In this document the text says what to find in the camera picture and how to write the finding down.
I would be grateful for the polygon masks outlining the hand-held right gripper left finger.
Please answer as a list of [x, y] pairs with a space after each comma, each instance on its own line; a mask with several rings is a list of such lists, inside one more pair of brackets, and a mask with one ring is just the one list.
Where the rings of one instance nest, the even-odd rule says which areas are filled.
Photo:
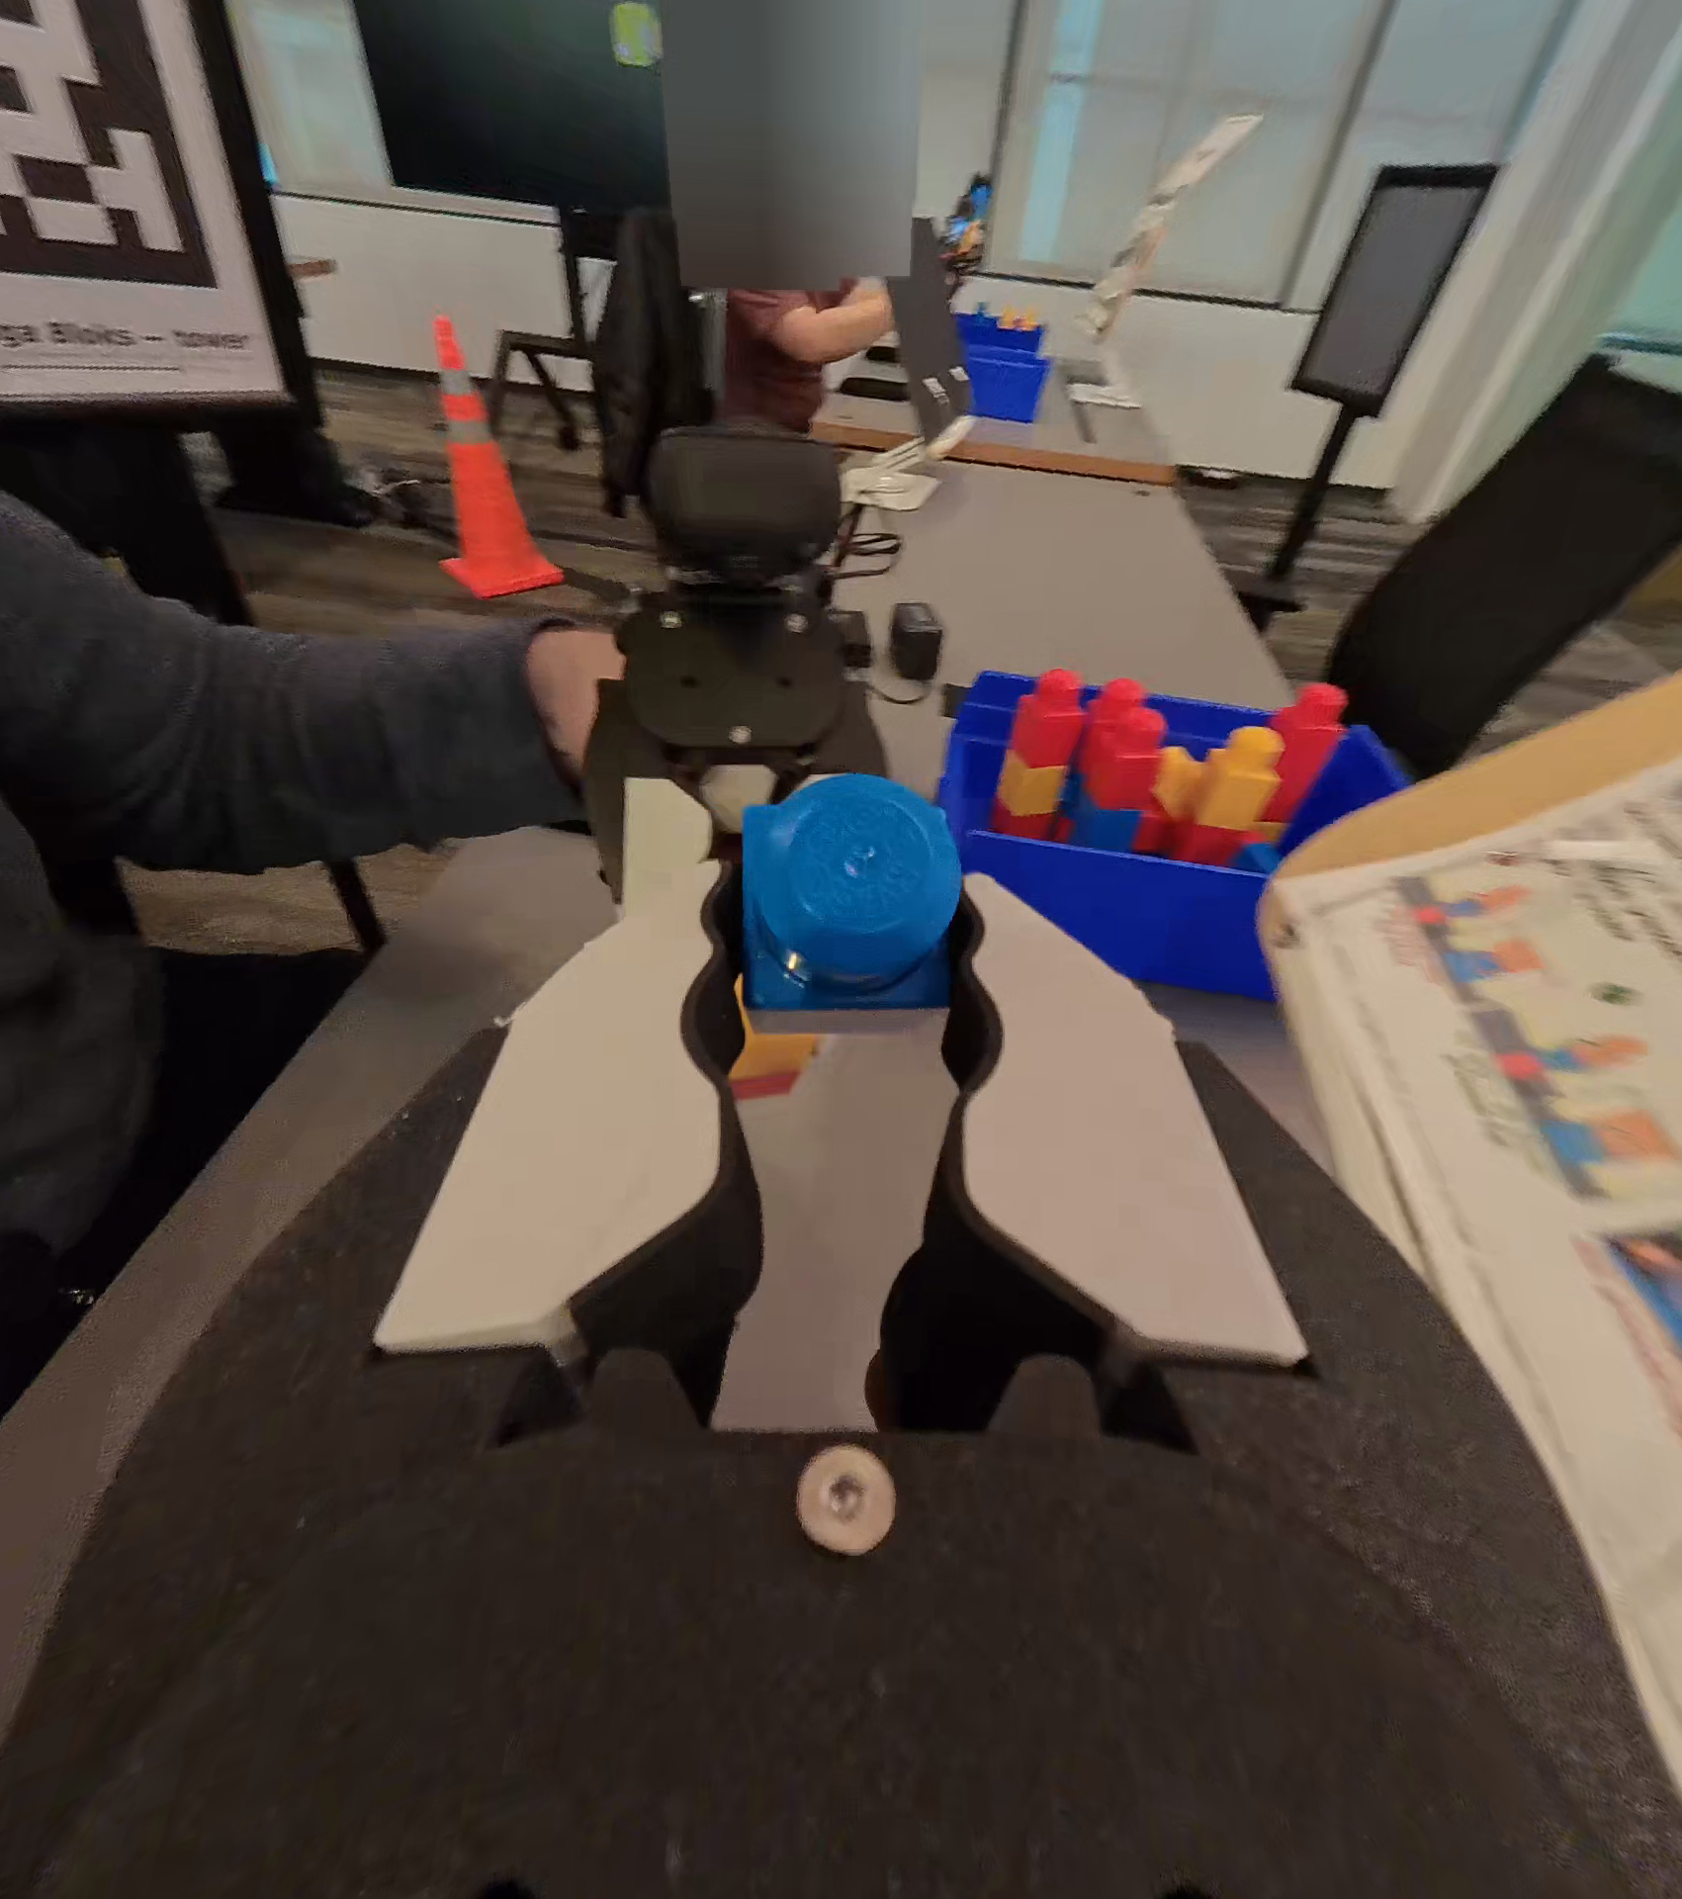
[[579, 1375], [661, 1356], [718, 1397], [762, 1211], [730, 1071], [742, 897], [688, 867], [506, 1025], [382, 1310], [388, 1358], [536, 1350]]

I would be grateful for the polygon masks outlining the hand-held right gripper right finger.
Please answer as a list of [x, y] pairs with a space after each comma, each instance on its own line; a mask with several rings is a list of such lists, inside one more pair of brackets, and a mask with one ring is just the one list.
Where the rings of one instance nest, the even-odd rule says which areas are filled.
[[1035, 1358], [1078, 1364], [1108, 1407], [1159, 1366], [1300, 1368], [1171, 1023], [987, 875], [965, 881], [949, 974], [916, 1403], [995, 1407]]

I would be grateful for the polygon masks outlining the blue toy building block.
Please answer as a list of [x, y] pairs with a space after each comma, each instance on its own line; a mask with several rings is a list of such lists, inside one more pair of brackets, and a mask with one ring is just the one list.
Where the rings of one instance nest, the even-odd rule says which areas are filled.
[[948, 816], [900, 782], [827, 774], [742, 820], [742, 1000], [791, 1027], [948, 1008], [963, 873]]

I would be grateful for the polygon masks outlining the yellow toy building block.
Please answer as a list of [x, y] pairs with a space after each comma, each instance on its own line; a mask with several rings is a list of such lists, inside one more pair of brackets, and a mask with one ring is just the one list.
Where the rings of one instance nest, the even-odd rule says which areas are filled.
[[744, 1029], [742, 1051], [730, 1069], [730, 1077], [767, 1075], [779, 1071], [807, 1071], [821, 1053], [823, 1035], [783, 1033], [773, 1029], [756, 1029], [756, 1023], [738, 994], [740, 1021]]

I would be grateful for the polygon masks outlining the blurred blue object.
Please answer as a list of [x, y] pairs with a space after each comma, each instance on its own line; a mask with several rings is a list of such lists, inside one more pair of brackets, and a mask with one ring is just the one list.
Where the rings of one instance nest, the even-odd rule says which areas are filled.
[[[1035, 683], [1031, 675], [981, 671], [957, 689], [936, 804], [946, 814], [961, 871], [993, 879], [1137, 986], [1272, 1004], [1274, 980], [1256, 928], [1268, 883], [1262, 875], [983, 829], [1017, 705]], [[1165, 717], [1173, 742], [1195, 756], [1238, 727], [1268, 719], [1262, 709], [1219, 701], [1167, 695], [1147, 701]], [[1377, 735], [1351, 727], [1286, 826], [1280, 857], [1409, 784]]]

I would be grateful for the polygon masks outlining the cluster of block towers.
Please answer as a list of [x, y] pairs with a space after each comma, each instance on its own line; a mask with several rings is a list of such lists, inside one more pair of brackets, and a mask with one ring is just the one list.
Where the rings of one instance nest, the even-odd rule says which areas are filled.
[[1280, 841], [1345, 735], [1347, 695], [1304, 687], [1264, 725], [1191, 752], [1134, 679], [1092, 699], [1066, 671], [1023, 695], [985, 831], [1270, 877]]

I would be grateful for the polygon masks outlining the grey desk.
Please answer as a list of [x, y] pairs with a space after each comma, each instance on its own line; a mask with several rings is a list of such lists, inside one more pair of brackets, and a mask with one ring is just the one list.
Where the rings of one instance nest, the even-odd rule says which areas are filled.
[[[912, 529], [880, 600], [922, 600], [948, 624], [948, 677], [1084, 667], [1187, 701], [1286, 697], [1183, 505], [1102, 479], [971, 469]], [[146, 1419], [203, 1370], [198, 1340], [261, 1265], [306, 1263], [316, 1320], [336, 1318], [340, 1223], [370, 1186], [411, 1172], [423, 1114], [479, 1081], [496, 1017], [534, 994], [609, 919], [589, 849], [522, 831], [467, 845], [389, 948], [156, 1229], [43, 1379], [0, 1425], [0, 1745], [25, 1700], [69, 1573]], [[1422, 1373], [1446, 1318], [1327, 1178], [1316, 1099], [1274, 1008], [1189, 990], [1153, 1006], [1225, 1146], [1280, 1286], [1318, 1352], [1310, 1373], [1161, 1360], [1161, 1399], [1211, 1461], [1343, 1532], [1426, 1609], [1472, 1611], [1504, 1581], [1480, 1656], [1551, 1745], [1638, 1896], [1682, 1896], [1682, 1797], [1606, 1613], [1575, 1550], [1555, 1555], [1549, 1482], [1525, 1482], [1498, 1401], [1422, 1413], [1397, 1373]], [[918, 1241], [944, 1130], [938, 1039], [845, 1039], [750, 1132], [767, 1259], [722, 1387], [718, 1421], [785, 1431], [864, 1417], [858, 1379], [882, 1296]], [[1502, 1478], [1521, 1482], [1500, 1492]]]

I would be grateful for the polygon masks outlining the person's left hand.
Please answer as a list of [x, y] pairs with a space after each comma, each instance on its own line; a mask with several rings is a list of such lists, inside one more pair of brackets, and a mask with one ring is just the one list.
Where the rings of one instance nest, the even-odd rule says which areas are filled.
[[566, 620], [542, 622], [528, 634], [520, 669], [544, 746], [564, 782], [577, 788], [601, 689], [623, 677], [623, 653], [615, 634]]

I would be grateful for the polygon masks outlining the blue plastic bin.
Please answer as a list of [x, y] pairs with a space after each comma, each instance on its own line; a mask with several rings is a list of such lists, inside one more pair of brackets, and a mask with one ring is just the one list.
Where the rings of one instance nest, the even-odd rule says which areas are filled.
[[1048, 373], [1046, 327], [1033, 309], [987, 309], [953, 315], [969, 414], [977, 420], [1031, 426], [1037, 422]]

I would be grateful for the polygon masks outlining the instruction board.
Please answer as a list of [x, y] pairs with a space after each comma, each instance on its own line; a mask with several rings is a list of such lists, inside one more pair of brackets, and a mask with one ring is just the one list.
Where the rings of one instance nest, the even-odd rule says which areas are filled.
[[1286, 845], [1343, 1188], [1533, 1443], [1682, 1793], [1682, 671]]

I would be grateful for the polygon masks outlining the tilted document stand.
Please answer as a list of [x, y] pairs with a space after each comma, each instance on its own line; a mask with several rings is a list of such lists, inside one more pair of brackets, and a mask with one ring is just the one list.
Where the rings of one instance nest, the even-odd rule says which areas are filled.
[[1153, 268], [1177, 208], [1262, 125], [1260, 111], [1219, 119], [1183, 157], [1159, 175], [1139, 206], [1124, 242], [1090, 287], [1080, 329], [1094, 345], [1112, 339], [1128, 303]]

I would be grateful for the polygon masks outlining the large dark display screen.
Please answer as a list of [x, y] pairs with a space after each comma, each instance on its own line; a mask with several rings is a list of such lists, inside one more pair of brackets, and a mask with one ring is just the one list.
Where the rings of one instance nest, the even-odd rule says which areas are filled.
[[393, 187], [617, 216], [665, 210], [651, 3], [354, 3]]

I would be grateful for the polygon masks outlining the black panel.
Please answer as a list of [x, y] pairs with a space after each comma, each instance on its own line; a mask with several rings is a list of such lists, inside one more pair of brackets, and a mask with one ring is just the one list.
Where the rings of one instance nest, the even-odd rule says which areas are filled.
[[1343, 620], [1323, 683], [1413, 780], [1682, 549], [1682, 392], [1593, 355]]

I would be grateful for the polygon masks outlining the small monitor on stand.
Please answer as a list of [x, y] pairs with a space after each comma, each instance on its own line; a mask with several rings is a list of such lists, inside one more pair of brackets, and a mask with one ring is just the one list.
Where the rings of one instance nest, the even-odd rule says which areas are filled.
[[1387, 408], [1411, 351], [1484, 212], [1494, 161], [1385, 165], [1341, 252], [1290, 390], [1333, 406], [1312, 475], [1268, 568], [1234, 594], [1258, 634], [1300, 612], [1294, 574], [1351, 436]]

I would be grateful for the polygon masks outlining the black and white tag sign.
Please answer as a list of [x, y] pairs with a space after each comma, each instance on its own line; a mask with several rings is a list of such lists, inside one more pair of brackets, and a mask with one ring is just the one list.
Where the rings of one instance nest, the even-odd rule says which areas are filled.
[[287, 412], [296, 301], [221, 5], [0, 5], [0, 418]]

